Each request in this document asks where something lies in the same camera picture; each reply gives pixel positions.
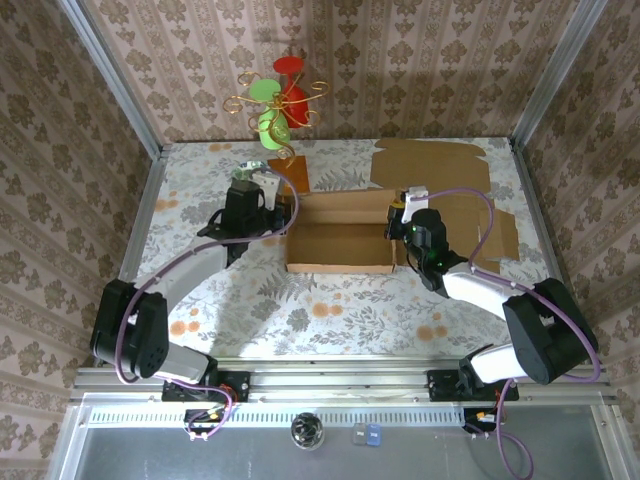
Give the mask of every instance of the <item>brown cardboard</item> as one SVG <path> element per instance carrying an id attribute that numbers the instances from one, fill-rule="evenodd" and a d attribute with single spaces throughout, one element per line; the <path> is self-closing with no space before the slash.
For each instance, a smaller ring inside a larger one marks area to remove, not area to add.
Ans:
<path id="1" fill-rule="evenodd" d="M 472 187 L 489 192 L 489 164 L 482 148 L 467 143 L 384 138 L 373 154 L 371 181 L 383 188 L 425 185 L 429 191 Z"/>
<path id="2" fill-rule="evenodd" d="M 424 185 L 430 192 L 456 187 L 475 188 L 483 193 L 491 190 L 489 165 L 478 158 L 485 155 L 478 146 L 385 138 L 376 147 L 385 150 L 373 154 L 371 181 L 382 187 Z M 453 194 L 430 200 L 429 206 L 440 212 L 451 249 L 469 256 L 489 223 L 484 201 L 472 194 Z M 398 264 L 406 264 L 404 246 L 397 242 L 396 249 Z M 514 216 L 495 209 L 493 229 L 475 262 L 499 272 L 501 258 L 520 259 L 518 232 Z"/>
<path id="3" fill-rule="evenodd" d="M 391 273 L 396 264 L 406 265 L 402 242 L 384 238 L 396 188 L 491 189 L 489 166 L 478 158 L 485 152 L 475 145 L 387 138 L 376 146 L 385 150 L 373 154 L 371 180 L 384 189 L 300 197 L 300 214 L 285 243 L 288 271 Z M 488 226 L 486 204 L 471 194 L 454 194 L 433 199 L 429 206 L 440 212 L 451 248 L 468 257 Z M 519 260 L 518 232 L 513 215 L 495 210 L 491 235 L 475 261 L 499 272 L 501 258 Z"/>
<path id="4" fill-rule="evenodd" d="M 290 158 L 274 158 L 267 163 L 276 172 L 280 172 L 289 179 L 298 193 L 309 193 L 309 173 L 307 172 L 307 157 L 297 155 L 293 160 Z M 289 185 L 284 186 L 284 195 L 291 195 Z"/>
<path id="5" fill-rule="evenodd" d="M 289 230 L 289 272 L 391 273 L 395 245 L 384 238 L 394 190 L 313 193 L 300 197 Z"/>

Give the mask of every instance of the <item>cable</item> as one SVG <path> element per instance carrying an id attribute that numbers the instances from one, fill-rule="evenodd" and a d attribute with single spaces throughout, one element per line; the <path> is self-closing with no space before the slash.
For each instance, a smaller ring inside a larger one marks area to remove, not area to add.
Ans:
<path id="1" fill-rule="evenodd" d="M 195 414 L 191 415 L 191 418 L 187 420 L 187 426 L 184 427 L 184 431 L 189 434 L 191 440 L 195 440 L 197 438 L 197 433 L 193 430 L 193 424 L 204 419 L 211 420 L 211 416 L 209 414 L 211 410 L 198 410 Z"/>
<path id="2" fill-rule="evenodd" d="M 227 420 L 229 420 L 229 418 L 231 417 L 231 410 L 233 408 L 233 399 L 231 398 L 231 395 L 229 395 L 229 392 L 227 392 L 225 389 L 223 388 L 218 388 L 218 387 L 209 387 L 209 386 L 205 386 L 205 385 L 192 385 L 190 383 L 187 382 L 183 382 L 182 380 L 177 380 L 175 378 L 168 378 L 168 377 L 162 377 L 162 376 L 158 376 L 157 378 L 164 380 L 165 382 L 169 382 L 169 383 L 174 383 L 175 385 L 178 385 L 182 388 L 187 388 L 187 389 L 193 389 L 193 390 L 202 390 L 204 392 L 216 392 L 219 393 L 220 395 L 224 395 L 224 398 L 226 399 L 225 402 L 225 409 L 224 409 L 224 414 L 222 415 L 222 419 L 218 422 L 218 425 L 216 425 L 214 428 L 212 428 L 211 430 L 209 430 L 208 432 L 203 433 L 203 439 L 207 439 L 209 437 L 211 437 L 212 435 L 214 435 L 218 430 L 220 430 L 222 428 L 222 426 L 227 423 Z M 189 420 L 189 423 L 187 424 L 187 431 L 191 433 L 191 427 L 193 425 L 193 423 L 198 420 L 200 417 L 202 416 L 202 413 L 197 413 L 196 415 L 194 415 L 191 420 Z"/>
<path id="3" fill-rule="evenodd" d="M 236 403 L 238 403 L 238 394 L 236 393 L 236 391 L 231 388 L 229 385 L 227 385 L 226 383 L 221 383 L 220 384 L 220 388 L 226 390 L 230 395 L 233 395 L 233 404 L 235 405 Z"/>
<path id="4" fill-rule="evenodd" d="M 498 440 L 498 449 L 500 450 L 500 455 L 502 456 L 502 462 L 505 464 L 505 467 L 507 468 L 507 470 L 509 471 L 509 473 L 514 476 L 517 479 L 520 480 L 530 480 L 531 478 L 533 478 L 533 472 L 534 472 L 534 467 L 533 467 L 533 455 L 531 454 L 531 451 L 527 448 L 527 446 L 524 444 L 524 442 L 522 440 L 520 440 L 518 437 L 516 437 L 515 435 L 512 435 L 510 433 L 507 432 L 502 432 L 500 430 L 500 422 L 496 420 L 496 431 L 495 432 L 484 432 L 482 430 L 480 430 L 478 427 L 476 427 L 475 425 L 471 425 L 470 423 L 466 424 L 467 427 L 469 427 L 472 430 L 475 430 L 477 433 L 479 433 L 480 435 L 488 435 L 488 436 L 494 436 L 496 437 L 496 439 Z M 518 447 L 526 456 L 527 456 L 527 460 L 529 461 L 529 473 L 524 476 L 524 477 L 519 477 L 518 475 L 516 475 L 516 473 L 511 469 L 511 467 L 509 466 L 509 464 L 506 462 L 506 458 L 503 456 L 504 455 L 504 448 L 502 445 L 502 438 L 506 438 L 507 440 L 510 440 L 511 442 L 513 442 L 515 444 L 516 447 Z"/>
<path id="5" fill-rule="evenodd" d="M 487 238 L 489 238 L 489 234 L 493 229 L 494 206 L 491 203 L 491 200 L 489 200 L 489 198 L 481 191 L 476 190 L 475 188 L 467 188 L 467 187 L 450 188 L 447 190 L 442 190 L 440 192 L 419 197 L 416 200 L 429 200 L 432 198 L 438 198 L 438 197 L 441 197 L 444 195 L 450 195 L 453 193 L 472 193 L 474 195 L 477 195 L 480 198 L 482 198 L 482 200 L 486 203 L 487 207 L 489 208 L 489 224 L 487 226 L 487 229 L 482 234 L 482 237 L 480 237 L 480 241 L 478 242 L 478 245 L 476 246 L 476 248 L 473 250 L 473 252 L 471 252 L 471 255 L 469 255 L 469 268 L 471 269 L 471 273 L 473 275 L 476 275 L 480 278 L 484 278 L 485 280 L 489 280 L 498 285 L 507 286 L 512 289 L 520 290 L 521 292 L 531 295 L 538 302 L 540 302 L 542 305 L 547 307 L 555 316 L 560 318 L 560 320 L 562 320 L 571 329 L 571 331 L 576 335 L 576 337 L 578 337 L 578 339 L 582 343 L 582 346 L 587 351 L 587 354 L 589 355 L 589 359 L 591 360 L 591 363 L 593 365 L 593 373 L 590 377 L 577 377 L 575 375 L 568 375 L 568 374 L 565 374 L 564 377 L 578 383 L 592 383 L 597 381 L 601 373 L 601 366 L 600 366 L 600 360 L 598 359 L 598 354 L 596 353 L 595 349 L 591 345 L 591 342 L 589 342 L 589 340 L 587 339 L 586 335 L 582 332 L 582 330 L 580 330 L 580 328 L 565 312 L 560 310 L 556 305 L 554 305 L 552 302 L 544 298 L 542 295 L 526 287 L 525 285 L 522 285 L 513 280 L 509 280 L 497 274 L 481 271 L 473 264 L 473 260 L 482 249 L 482 246 L 487 241 Z M 515 379 L 513 378 L 510 378 L 506 381 L 497 403 L 498 411 L 497 411 L 497 418 L 496 418 L 496 438 L 498 440 L 498 450 L 500 452 L 500 458 L 502 459 L 502 463 L 504 464 L 507 471 L 517 480 L 530 480 L 533 477 L 533 472 L 534 472 L 533 457 L 531 455 L 531 452 L 529 451 L 527 446 L 524 444 L 524 442 L 522 442 L 519 438 L 509 433 L 503 432 L 502 426 L 501 426 L 502 414 L 504 411 L 504 402 L 507 398 L 509 388 L 511 387 L 511 384 L 514 381 Z M 511 440 L 513 443 L 515 443 L 518 446 L 518 448 L 520 448 L 527 455 L 529 459 L 530 468 L 529 468 L 529 473 L 527 473 L 527 475 L 525 475 L 524 477 L 518 476 L 513 470 L 513 468 L 511 468 L 511 465 L 509 464 L 509 462 L 507 461 L 507 457 L 504 451 L 503 438 L 507 438 Z"/>
<path id="6" fill-rule="evenodd" d="M 279 230 L 276 230 L 275 232 L 271 232 L 268 235 L 265 235 L 263 237 L 231 238 L 231 239 L 226 239 L 226 240 L 213 240 L 213 241 L 208 242 L 208 243 L 203 243 L 202 245 L 199 245 L 199 246 L 195 247 L 192 250 L 186 251 L 182 255 L 176 257 L 175 259 L 173 259 L 170 263 L 165 265 L 158 273 L 156 273 L 156 275 L 154 277 L 149 279 L 144 285 L 142 285 L 140 288 L 138 288 L 136 293 L 133 295 L 133 297 L 129 301 L 129 304 L 127 305 L 127 308 L 125 309 L 124 315 L 122 316 L 122 321 L 120 322 L 120 327 L 118 329 L 118 336 L 116 337 L 116 348 L 115 348 L 114 364 L 115 364 L 115 369 L 116 369 L 116 375 L 118 376 L 118 379 L 122 383 L 133 384 L 133 383 L 137 382 L 138 379 L 139 379 L 137 376 L 133 376 L 132 378 L 128 378 L 125 375 L 124 370 L 122 368 L 122 349 L 123 349 L 123 346 L 124 346 L 124 335 L 125 335 L 125 331 L 127 329 L 127 323 L 129 321 L 129 317 L 133 313 L 133 310 L 134 310 L 136 304 L 138 303 L 138 300 L 140 300 L 140 297 L 142 296 L 142 294 L 149 287 L 151 287 L 154 283 L 156 283 L 158 280 L 160 280 L 163 276 L 165 276 L 168 272 L 170 272 L 172 269 L 174 269 L 177 265 L 179 265 L 184 260 L 186 260 L 187 258 L 191 257 L 192 255 L 195 255 L 198 252 L 201 252 L 203 250 L 207 250 L 209 248 L 217 247 L 219 245 L 233 245 L 233 244 L 238 244 L 238 243 L 247 243 L 247 242 L 253 242 L 255 240 L 264 240 L 266 238 L 277 237 L 280 234 L 286 232 L 291 227 L 291 225 L 293 225 L 293 223 L 295 222 L 296 218 L 298 217 L 298 211 L 300 210 L 300 197 L 298 195 L 298 191 L 296 190 L 296 187 L 293 185 L 293 183 L 286 176 L 284 176 L 280 172 L 276 172 L 275 170 L 272 170 L 272 169 L 267 168 L 267 167 L 256 168 L 255 170 L 251 171 L 250 175 L 252 175 L 254 172 L 257 172 L 257 171 L 260 171 L 260 172 L 263 172 L 263 173 L 264 172 L 271 173 L 272 175 L 275 175 L 275 176 L 279 177 L 284 183 L 286 183 L 289 186 L 289 188 L 293 192 L 293 198 L 294 198 L 293 213 L 291 214 L 291 218 L 289 219 L 289 221 L 287 222 L 287 224 L 284 227 L 282 227 Z"/>

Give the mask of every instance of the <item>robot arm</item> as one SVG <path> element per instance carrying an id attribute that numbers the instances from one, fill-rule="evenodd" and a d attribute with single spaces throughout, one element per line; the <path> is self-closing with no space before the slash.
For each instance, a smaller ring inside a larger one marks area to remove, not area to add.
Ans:
<path id="1" fill-rule="evenodd" d="M 168 315 L 200 283 L 240 258 L 250 240 L 282 228 L 288 221 L 288 205 L 276 198 L 280 179 L 253 173 L 253 167 L 247 165 L 234 173 L 224 209 L 211 217 L 183 251 L 134 282 L 113 280 L 107 284 L 91 337 L 97 358 L 115 363 L 118 329 L 127 305 L 143 285 L 157 278 L 144 290 L 128 319 L 122 350 L 124 369 L 141 378 L 160 375 L 191 384 L 203 380 L 208 385 L 219 383 L 213 378 L 217 374 L 215 359 L 169 342 Z M 253 173 L 251 179 L 248 171 Z"/>
<path id="2" fill-rule="evenodd" d="M 496 283 L 490 272 L 471 267 L 468 260 L 450 250 L 440 214 L 428 208 L 427 191 L 414 187 L 403 202 L 389 208 L 385 237 L 403 241 L 425 287 L 445 298 L 462 300 L 493 313 L 507 322 L 512 343 L 487 346 L 460 362 L 459 387 L 467 396 L 485 385 L 528 376 L 548 384 L 587 360 L 588 354 L 570 328 L 531 295 Z M 533 288 L 549 300 L 585 334 L 597 350 L 595 335 L 567 288 L 548 278 Z"/>

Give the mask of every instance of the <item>small box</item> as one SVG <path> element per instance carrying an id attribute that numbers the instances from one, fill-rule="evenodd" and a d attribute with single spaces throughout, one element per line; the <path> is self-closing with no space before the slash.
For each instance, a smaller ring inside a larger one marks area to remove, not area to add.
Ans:
<path id="1" fill-rule="evenodd" d="M 367 444 L 367 425 L 364 423 L 356 423 L 353 426 L 353 443 L 355 445 Z"/>
<path id="2" fill-rule="evenodd" d="M 370 423 L 367 425 L 367 445 L 370 447 L 380 446 L 380 425 L 376 423 Z"/>
<path id="3" fill-rule="evenodd" d="M 298 219 L 287 232 L 289 272 L 391 273 L 394 242 L 384 238 L 395 190 L 300 196 Z"/>

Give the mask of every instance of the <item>metal bracket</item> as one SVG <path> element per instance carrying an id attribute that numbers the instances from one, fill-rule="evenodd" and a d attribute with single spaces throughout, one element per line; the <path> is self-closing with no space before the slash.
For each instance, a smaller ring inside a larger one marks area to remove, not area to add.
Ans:
<path id="1" fill-rule="evenodd" d="M 238 403 L 249 401 L 251 374 L 249 372 L 231 372 L 214 370 L 210 375 L 211 380 L 205 380 L 203 385 L 227 385 L 236 393 L 234 400 Z M 162 387 L 163 402 L 219 402 L 224 403 L 225 398 L 217 392 L 182 388 L 175 383 L 165 382 Z"/>
<path id="2" fill-rule="evenodd" d="M 496 390 L 501 392 L 506 380 L 485 385 L 469 397 L 463 395 L 458 388 L 460 376 L 458 370 L 429 370 L 427 380 L 429 382 L 429 399 L 432 402 L 495 402 Z M 509 389 L 507 401 L 516 401 L 520 398 L 518 387 Z"/>

